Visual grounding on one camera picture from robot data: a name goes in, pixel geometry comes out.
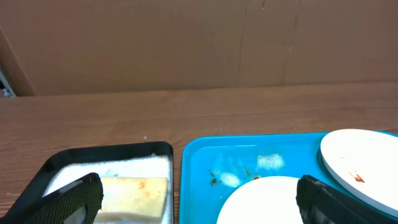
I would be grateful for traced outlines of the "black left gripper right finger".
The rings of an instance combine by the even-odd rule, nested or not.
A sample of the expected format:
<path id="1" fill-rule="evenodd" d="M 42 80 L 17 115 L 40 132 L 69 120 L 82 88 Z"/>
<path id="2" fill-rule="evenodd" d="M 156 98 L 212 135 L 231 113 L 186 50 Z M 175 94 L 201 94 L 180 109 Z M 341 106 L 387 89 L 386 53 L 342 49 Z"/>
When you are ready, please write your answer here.
<path id="1" fill-rule="evenodd" d="M 298 180 L 296 202 L 304 224 L 397 224 L 310 175 Z"/>

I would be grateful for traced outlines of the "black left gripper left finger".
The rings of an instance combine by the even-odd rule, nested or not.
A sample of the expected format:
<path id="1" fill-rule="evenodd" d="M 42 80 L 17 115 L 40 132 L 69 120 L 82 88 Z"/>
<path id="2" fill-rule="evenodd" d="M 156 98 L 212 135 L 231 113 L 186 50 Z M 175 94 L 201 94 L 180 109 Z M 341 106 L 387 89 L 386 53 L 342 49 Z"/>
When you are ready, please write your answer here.
<path id="1" fill-rule="evenodd" d="M 103 185 L 89 173 L 40 200 L 1 217 L 4 224 L 94 223 L 103 200 Z"/>

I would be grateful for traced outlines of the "yellow round plate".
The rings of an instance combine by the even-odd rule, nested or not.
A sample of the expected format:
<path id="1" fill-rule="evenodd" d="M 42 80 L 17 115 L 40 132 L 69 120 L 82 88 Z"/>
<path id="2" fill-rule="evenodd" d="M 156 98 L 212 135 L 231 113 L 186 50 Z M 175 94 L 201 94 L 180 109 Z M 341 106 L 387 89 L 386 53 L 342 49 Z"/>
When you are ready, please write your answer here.
<path id="1" fill-rule="evenodd" d="M 262 177 L 235 190 L 225 201 L 217 224 L 302 224 L 296 203 L 298 178 Z"/>

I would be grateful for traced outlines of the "yellow sponge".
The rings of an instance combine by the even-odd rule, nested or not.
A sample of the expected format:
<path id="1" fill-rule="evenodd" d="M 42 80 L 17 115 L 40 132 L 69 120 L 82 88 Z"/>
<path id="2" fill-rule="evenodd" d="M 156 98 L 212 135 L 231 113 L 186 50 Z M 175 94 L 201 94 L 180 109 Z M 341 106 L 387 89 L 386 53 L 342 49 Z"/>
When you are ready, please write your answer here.
<path id="1" fill-rule="evenodd" d="M 168 181 L 164 177 L 102 177 L 103 199 L 96 223 L 160 222 L 165 210 Z"/>

